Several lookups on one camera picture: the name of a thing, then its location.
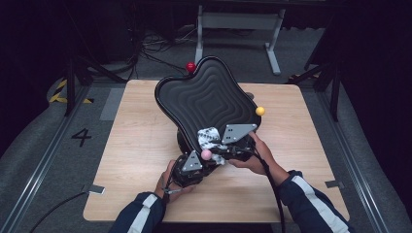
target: white stripe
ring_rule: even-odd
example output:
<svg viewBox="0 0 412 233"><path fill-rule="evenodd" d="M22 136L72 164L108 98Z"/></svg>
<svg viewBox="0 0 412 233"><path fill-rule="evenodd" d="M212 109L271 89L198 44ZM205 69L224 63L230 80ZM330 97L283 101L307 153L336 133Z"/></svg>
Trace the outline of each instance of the white stripe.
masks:
<svg viewBox="0 0 412 233"><path fill-rule="evenodd" d="M315 209L319 212L322 219L326 222L326 224L330 227L333 232L336 233L346 233L348 231L348 226L343 222L338 216L336 216L333 211L323 202L321 201L316 195L315 190L301 177L295 176L292 178L292 181L302 188L306 197L315 207Z"/></svg>
<svg viewBox="0 0 412 233"><path fill-rule="evenodd" d="M157 200L157 197L153 194L149 195L143 202L143 208L134 218L127 233L141 233L143 227L145 226L146 220L148 219L149 213L151 212L152 204Z"/></svg>

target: wooden table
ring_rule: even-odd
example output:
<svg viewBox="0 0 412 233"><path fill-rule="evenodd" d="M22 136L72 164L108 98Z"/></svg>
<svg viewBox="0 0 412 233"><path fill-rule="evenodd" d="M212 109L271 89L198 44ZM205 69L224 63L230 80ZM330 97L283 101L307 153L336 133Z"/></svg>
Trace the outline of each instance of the wooden table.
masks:
<svg viewBox="0 0 412 233"><path fill-rule="evenodd" d="M130 81L104 150L94 184L103 195L89 195L87 220L115 220L137 193L153 191L170 159L181 153L177 127L155 102L157 81ZM257 134L286 170L300 170L304 179L324 192L349 219L325 152L295 85L240 83L265 108ZM286 220L292 221L284 207ZM276 201L267 177L225 164L206 177L193 193L168 205L168 222L278 222Z"/></svg>

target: gray bracket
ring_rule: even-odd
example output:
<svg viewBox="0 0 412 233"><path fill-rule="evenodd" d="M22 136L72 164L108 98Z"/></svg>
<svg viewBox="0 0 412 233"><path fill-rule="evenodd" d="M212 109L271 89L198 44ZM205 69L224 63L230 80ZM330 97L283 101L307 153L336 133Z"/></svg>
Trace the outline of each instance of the gray bracket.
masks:
<svg viewBox="0 0 412 233"><path fill-rule="evenodd" d="M202 164L200 163L196 150L192 150L182 170L185 172L189 172L200 169L202 169Z"/></svg>
<svg viewBox="0 0 412 233"><path fill-rule="evenodd" d="M84 185L82 188L83 192L88 192L88 193L95 193L95 194L103 194L105 191L104 186L99 186L99 185Z"/></svg>
<svg viewBox="0 0 412 233"><path fill-rule="evenodd" d="M339 181L325 182L325 184L327 188L336 187L336 186L339 187L339 189L345 188L345 185L343 184L343 182L339 182Z"/></svg>
<svg viewBox="0 0 412 233"><path fill-rule="evenodd" d="M256 124L228 124L224 131L222 144L236 143L257 127Z"/></svg>

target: hand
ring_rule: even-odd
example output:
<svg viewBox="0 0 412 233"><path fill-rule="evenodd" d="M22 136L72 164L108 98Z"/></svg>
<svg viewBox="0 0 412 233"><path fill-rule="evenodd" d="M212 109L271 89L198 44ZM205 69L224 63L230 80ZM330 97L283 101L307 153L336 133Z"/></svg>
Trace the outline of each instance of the hand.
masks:
<svg viewBox="0 0 412 233"><path fill-rule="evenodd" d="M176 162L175 160L170 160L169 161L169 164L167 165L166 171L164 171L161 174L161 176L160 176L160 178L157 182L157 186L155 187L154 193L157 194L160 198L163 198L163 196L164 196L164 191L162 189L162 186L163 186L163 184L166 185L166 183L167 183L167 181L170 177L170 174L172 173L172 168L173 168L173 165L175 164L175 162ZM175 184L173 182L169 185L169 188L171 190L181 189L180 186L178 186L177 184ZM169 203L174 202L181 195L193 191L194 188L195 188L195 185L191 185L191 186L187 186L187 187L183 188L180 192L170 194L169 195Z"/></svg>
<svg viewBox="0 0 412 233"><path fill-rule="evenodd" d="M275 160L267 144L262 141L254 131L250 132L249 136L255 141L256 149L260 157L268 164L273 163ZM246 162L237 159L230 159L228 162L237 168L249 168L256 174L266 175L261 162L255 156L252 156Z"/></svg>

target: yellow black tape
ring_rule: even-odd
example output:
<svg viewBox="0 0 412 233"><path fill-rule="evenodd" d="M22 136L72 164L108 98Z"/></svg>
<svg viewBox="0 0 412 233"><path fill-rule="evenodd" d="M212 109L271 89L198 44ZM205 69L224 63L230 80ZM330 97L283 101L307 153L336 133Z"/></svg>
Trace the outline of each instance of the yellow black tape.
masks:
<svg viewBox="0 0 412 233"><path fill-rule="evenodd" d="M57 89L54 91L54 94L51 97L51 100L49 100L50 103L52 102L60 102L60 103L67 103L67 99L63 100L65 98L60 98L60 93L63 90L64 86L67 84L67 78L63 78L61 82L58 84Z"/></svg>
<svg viewBox="0 0 412 233"><path fill-rule="evenodd" d="M52 102L59 102L59 103L67 103L67 98L65 97L60 97L60 93L63 90L64 86L67 85L67 78L63 78L60 82L60 84L57 86L57 89L54 91L54 94L52 95L51 99L49 100L49 103ZM83 101L84 104L92 104L94 103L94 99L91 98L86 98Z"/></svg>

